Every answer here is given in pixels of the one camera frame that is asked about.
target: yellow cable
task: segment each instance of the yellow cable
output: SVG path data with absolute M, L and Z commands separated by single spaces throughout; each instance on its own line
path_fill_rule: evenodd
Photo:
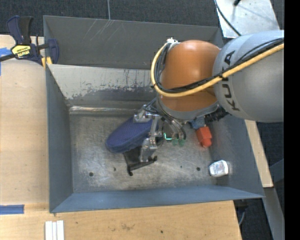
M 219 81 L 221 81 L 223 78 L 227 78 L 229 77 L 230 75 L 262 60 L 263 58 L 271 55 L 271 54 L 274 54 L 280 50 L 282 50 L 284 47 L 285 47 L 285 44 L 282 43 L 276 47 L 273 47 L 249 60 L 247 60 L 246 62 L 230 69 L 229 71 L 225 72 L 222 74 L 222 77 L 216 77 L 212 80 L 210 80 L 209 82 L 206 82 L 196 88 L 193 88 L 193 89 L 190 89 L 190 90 L 186 90 L 186 91 L 182 91 L 182 92 L 178 92 L 178 93 L 170 93 L 170 92 L 165 92 L 163 90 L 161 90 L 158 86 L 157 86 L 157 83 L 156 83 L 156 80 L 155 80 L 155 67 L 156 67 L 156 63 L 157 63 L 157 60 L 158 60 L 158 57 L 160 56 L 162 50 L 165 48 L 165 46 L 167 45 L 167 43 L 165 43 L 161 48 L 160 50 L 156 53 L 156 55 L 154 56 L 153 58 L 153 62 L 152 62 L 152 65 L 151 65 L 151 71 L 150 71 L 150 74 L 151 74 L 151 82 L 155 88 L 155 90 L 165 96 L 165 97 L 170 97 L 170 98 L 177 98 L 177 97 L 183 97 L 183 96 L 187 96 L 187 95 L 192 95 L 192 94 L 195 94 L 197 92 L 200 92 L 210 86 L 213 86 L 214 84 L 218 83 Z

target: wooden plank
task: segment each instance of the wooden plank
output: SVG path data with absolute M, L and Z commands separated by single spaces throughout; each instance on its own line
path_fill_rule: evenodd
M 262 144 L 259 130 L 255 121 L 245 120 L 246 129 L 250 138 L 255 162 L 258 167 L 262 186 L 264 188 L 272 188 L 274 183 L 271 178 L 268 161 L 266 158 L 264 146 Z
M 46 221 L 64 221 L 66 240 L 241 240 L 232 201 L 50 214 L 28 204 L 25 214 L 0 217 L 0 240 L 44 239 Z
M 15 45 L 0 35 L 0 48 Z M 1 62 L 0 204 L 48 201 L 47 108 L 44 68 L 28 60 Z

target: wooden table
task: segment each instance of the wooden table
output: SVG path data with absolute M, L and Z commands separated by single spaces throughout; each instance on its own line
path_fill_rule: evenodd
M 9 35 L 0 35 L 0 48 L 9 49 L 14 44 Z M 64 221 L 66 240 L 242 239 L 231 200 L 49 213 L 44 68 L 31 61 L 10 59 L 1 63 L 1 71 L 0 205 L 25 206 L 24 214 L 0 216 L 0 240 L 44 239 L 45 222 L 59 220 Z M 256 124 L 246 121 L 246 125 L 262 184 L 273 187 Z

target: gray bin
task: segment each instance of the gray bin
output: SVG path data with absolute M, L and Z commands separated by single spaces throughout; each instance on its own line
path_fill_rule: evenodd
M 56 38 L 58 64 L 46 69 L 49 209 L 52 213 L 181 205 L 264 196 L 244 120 L 211 123 L 212 146 L 185 127 L 183 147 L 164 143 L 158 160 L 129 176 L 123 154 L 105 141 L 156 93 L 151 61 L 173 37 L 222 48 L 217 27 L 45 16 L 44 37 Z M 229 174 L 209 175 L 226 160 Z

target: blue handle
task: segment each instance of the blue handle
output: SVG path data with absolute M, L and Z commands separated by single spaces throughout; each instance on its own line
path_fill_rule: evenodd
M 50 49 L 50 58 L 53 64 L 57 64 L 59 59 L 59 46 L 57 43 L 57 39 L 54 38 L 48 39 L 48 45 Z
M 23 35 L 19 28 L 19 21 L 20 21 L 20 17 L 18 15 L 16 15 L 16 16 L 11 17 L 6 22 L 6 27 L 10 33 L 10 36 L 13 37 L 13 39 L 15 40 L 15 43 L 17 45 L 20 45 L 24 42 Z

